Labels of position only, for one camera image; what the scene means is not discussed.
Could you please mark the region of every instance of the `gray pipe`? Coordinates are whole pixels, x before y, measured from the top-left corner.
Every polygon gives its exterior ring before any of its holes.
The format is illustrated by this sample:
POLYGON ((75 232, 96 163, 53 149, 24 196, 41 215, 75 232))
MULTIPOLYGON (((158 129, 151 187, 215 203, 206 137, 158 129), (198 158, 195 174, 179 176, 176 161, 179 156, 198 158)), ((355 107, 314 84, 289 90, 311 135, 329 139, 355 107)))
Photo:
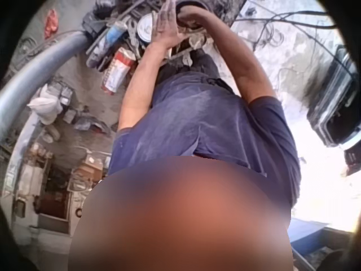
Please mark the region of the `gray pipe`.
POLYGON ((22 68, 0 92, 0 142, 38 88, 66 61, 90 45, 84 32, 71 34, 49 47, 22 68))

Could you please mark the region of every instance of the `ground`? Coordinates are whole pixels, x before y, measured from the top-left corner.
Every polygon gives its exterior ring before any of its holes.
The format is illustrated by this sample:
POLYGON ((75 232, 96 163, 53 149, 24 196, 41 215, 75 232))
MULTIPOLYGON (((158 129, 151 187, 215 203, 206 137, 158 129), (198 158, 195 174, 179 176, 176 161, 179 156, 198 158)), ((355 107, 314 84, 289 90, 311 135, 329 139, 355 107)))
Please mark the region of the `ground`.
MULTIPOLYGON (((94 2, 95 0, 49 0, 34 17, 24 35, 32 36, 40 43, 43 40, 45 17, 51 8, 55 8, 59 14, 59 32, 79 29, 82 17, 94 2)), ((315 0, 254 0, 247 1, 241 12, 243 17, 251 7, 257 12, 253 18, 269 18, 274 15, 272 12, 323 10, 315 0)), ((332 24, 327 17, 294 16, 292 19, 318 25, 332 24)), ((260 22, 238 22, 232 29, 240 37, 255 41, 262 27, 260 22)), ((275 38, 282 34, 284 41, 279 46, 259 45, 256 56, 283 103, 299 157, 303 158, 301 196, 292 211, 293 216, 303 220, 327 222, 334 228, 351 231, 355 228, 360 213, 361 173, 343 177, 343 151, 339 148, 326 148, 306 119, 309 102, 306 93, 315 88, 310 82, 314 79, 316 82, 320 81, 332 57, 294 26, 273 23, 273 27, 275 38)), ((336 30, 302 29, 317 37, 333 53, 337 44, 342 43, 336 30)), ((236 90, 230 72, 214 46, 207 46, 205 51, 215 59, 222 78, 236 90)), ((102 74, 86 68, 84 62, 85 56, 79 55, 59 69, 58 75, 76 90, 73 107, 88 106, 94 116, 111 126, 117 122, 125 89, 122 88, 112 97, 104 94, 100 89, 102 74)), ((106 137, 93 132, 78 132, 62 120, 58 120, 56 125, 61 131, 61 140, 47 145, 47 148, 56 154, 56 163, 63 167, 76 167, 85 157, 85 151, 74 146, 87 147, 91 151, 111 151, 114 133, 106 137)))

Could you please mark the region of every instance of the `blue t-shirt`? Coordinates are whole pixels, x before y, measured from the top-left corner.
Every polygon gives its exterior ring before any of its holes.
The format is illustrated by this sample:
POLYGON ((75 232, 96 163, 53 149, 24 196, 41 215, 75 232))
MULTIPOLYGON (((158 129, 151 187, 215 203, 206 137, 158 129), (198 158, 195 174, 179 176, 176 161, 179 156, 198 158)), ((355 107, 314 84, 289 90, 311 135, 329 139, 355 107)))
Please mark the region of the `blue t-shirt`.
POLYGON ((194 154, 264 175, 294 206, 300 164, 281 103, 262 97, 247 104, 207 79, 188 72, 157 86, 149 113, 118 133, 109 174, 143 161, 194 154))

